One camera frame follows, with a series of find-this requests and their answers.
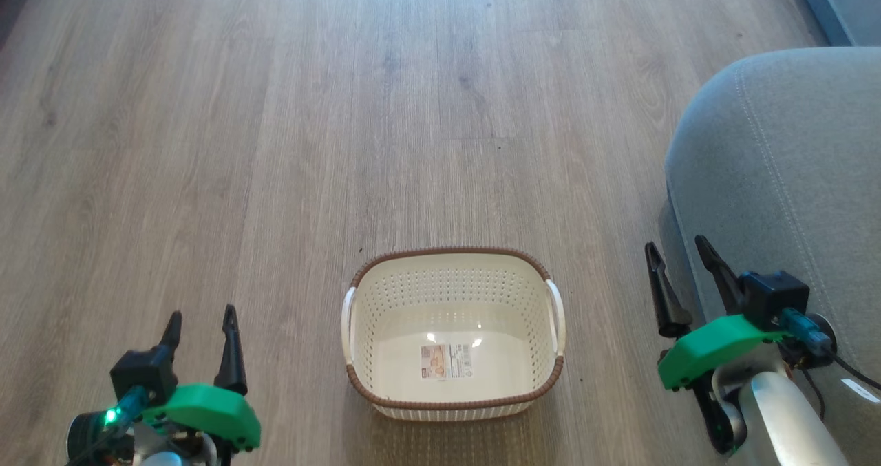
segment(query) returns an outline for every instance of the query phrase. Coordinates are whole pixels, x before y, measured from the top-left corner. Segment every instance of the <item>brown basket rim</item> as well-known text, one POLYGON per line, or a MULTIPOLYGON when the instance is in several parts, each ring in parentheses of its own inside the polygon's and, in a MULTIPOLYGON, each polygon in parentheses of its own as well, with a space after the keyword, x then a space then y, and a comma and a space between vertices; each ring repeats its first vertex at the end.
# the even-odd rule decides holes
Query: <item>brown basket rim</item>
MULTIPOLYGON (((358 270, 358 273, 355 274, 355 278, 352 279, 352 285, 350 286, 358 288, 361 279, 364 278, 364 275, 370 271, 371 268, 374 268, 374 266, 381 262, 386 262, 387 260, 396 260, 411 256, 460 255, 460 253, 515 256, 516 258, 520 258, 532 265, 538 274, 541 275, 542 280, 551 280, 551 275, 544 266, 538 262, 538 260, 531 255, 527 255, 516 249, 509 249, 507 247, 432 247, 427 249, 412 249, 395 253, 386 253, 386 255, 376 256, 374 259, 366 262, 365 265, 358 270)), ((458 403, 416 403, 416 401, 395 401, 392 399, 385 399, 372 393, 361 383, 361 379, 358 378, 358 375, 355 372, 354 365, 349 365, 349 363, 347 363, 346 373, 349 375, 349 381, 352 382, 352 387, 355 387, 355 390, 361 394, 362 397, 377 406, 392 407, 392 409, 400 410, 429 410, 429 412, 441 412, 441 410, 476 410, 484 409, 484 407, 500 407, 528 403, 528 401, 534 401, 539 397, 544 396, 544 394, 547 394, 554 384, 557 383, 557 379, 559 379, 561 373, 563 373, 563 356, 557 356, 557 359, 554 361, 551 375, 541 387, 537 388, 537 390, 533 390, 526 394, 519 394, 519 396, 485 399, 482 401, 459 401, 458 403)))

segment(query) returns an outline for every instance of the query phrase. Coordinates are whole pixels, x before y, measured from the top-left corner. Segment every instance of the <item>gray upholstered ottoman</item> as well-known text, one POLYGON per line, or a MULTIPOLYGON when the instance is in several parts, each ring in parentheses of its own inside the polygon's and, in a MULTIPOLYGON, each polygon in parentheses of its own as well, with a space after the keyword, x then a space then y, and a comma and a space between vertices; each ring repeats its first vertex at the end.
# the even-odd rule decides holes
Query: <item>gray upholstered ottoman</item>
MULTIPOLYGON (((724 309, 696 234, 736 272, 784 269, 809 284, 809 311, 836 328, 840 356, 881 378, 881 48, 736 62, 695 96, 665 168, 705 318, 724 309)), ((812 374, 850 462, 877 464, 881 404, 838 366, 812 374)))

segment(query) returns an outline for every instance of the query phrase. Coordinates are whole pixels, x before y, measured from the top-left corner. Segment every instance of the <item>beige laundry basket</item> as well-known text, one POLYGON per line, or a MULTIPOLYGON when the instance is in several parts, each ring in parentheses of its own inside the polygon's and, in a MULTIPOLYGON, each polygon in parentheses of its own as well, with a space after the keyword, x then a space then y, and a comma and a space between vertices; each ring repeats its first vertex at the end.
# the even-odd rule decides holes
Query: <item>beige laundry basket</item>
POLYGON ((563 369, 560 293, 514 250, 393 253, 355 275, 343 301, 352 385, 386 416, 490 419, 521 412, 563 369))

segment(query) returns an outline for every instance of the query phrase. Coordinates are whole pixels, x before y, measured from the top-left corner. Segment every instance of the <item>basket handle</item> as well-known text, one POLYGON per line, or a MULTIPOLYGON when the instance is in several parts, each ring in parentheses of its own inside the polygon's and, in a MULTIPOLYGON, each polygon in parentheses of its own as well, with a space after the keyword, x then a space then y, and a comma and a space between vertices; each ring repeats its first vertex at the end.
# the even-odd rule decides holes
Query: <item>basket handle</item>
POLYGON ((554 327, 557 330, 557 356, 562 356, 563 350, 566 349, 566 313, 563 312, 563 299, 560 297, 557 285, 550 278, 544 283, 548 284, 548 288, 551 289, 551 297, 553 297, 553 311, 557 316, 554 327))
POLYGON ((352 300, 355 299, 355 287, 350 287, 343 300, 343 317, 340 321, 340 335, 343 338, 343 356, 346 365, 352 365, 352 300))

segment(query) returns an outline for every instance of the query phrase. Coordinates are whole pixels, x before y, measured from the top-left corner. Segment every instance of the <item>stitching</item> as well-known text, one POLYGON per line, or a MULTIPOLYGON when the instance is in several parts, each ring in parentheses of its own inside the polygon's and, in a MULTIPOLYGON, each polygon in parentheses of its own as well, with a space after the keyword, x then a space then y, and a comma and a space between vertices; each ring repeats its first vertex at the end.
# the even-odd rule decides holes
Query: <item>stitching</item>
MULTIPOLYGON (((749 94, 746 92, 745 79, 743 79, 743 65, 737 67, 734 75, 735 89, 737 91, 737 97, 740 99, 740 108, 743 109, 743 114, 746 115, 746 120, 750 124, 753 139, 755 139, 756 145, 759 150, 761 150, 762 159, 764 160, 768 175, 774 182, 774 190, 775 193, 777 193, 777 200, 780 202, 780 206, 783 209, 783 215, 786 216, 786 220, 789 222, 789 228, 790 231, 792 231, 793 238, 796 240, 796 246, 798 247, 799 255, 802 257, 803 266, 805 266, 805 270, 807 271, 808 278, 811 279, 811 283, 818 285, 819 297, 824 301, 826 306, 830 306, 831 304, 829 303, 827 288, 825 288, 825 282, 823 281, 822 275, 819 273, 817 260, 814 258, 814 253, 811 250, 811 244, 808 243, 805 233, 803 233, 803 227, 792 205, 792 198, 789 195, 789 190, 787 190, 786 183, 783 181, 783 177, 780 174, 780 168, 777 166, 777 161, 774 159, 774 153, 771 152, 771 144, 768 143, 767 134, 765 134, 764 128, 762 128, 761 123, 759 123, 758 116, 755 114, 755 109, 752 107, 749 94), (764 144, 759 142, 759 134, 761 134, 761 139, 764 144)), ((837 316, 834 315, 833 310, 829 310, 828 313, 830 313, 831 318, 837 318, 837 316)), ((850 345, 847 341, 843 341, 843 343, 847 346, 850 345)))

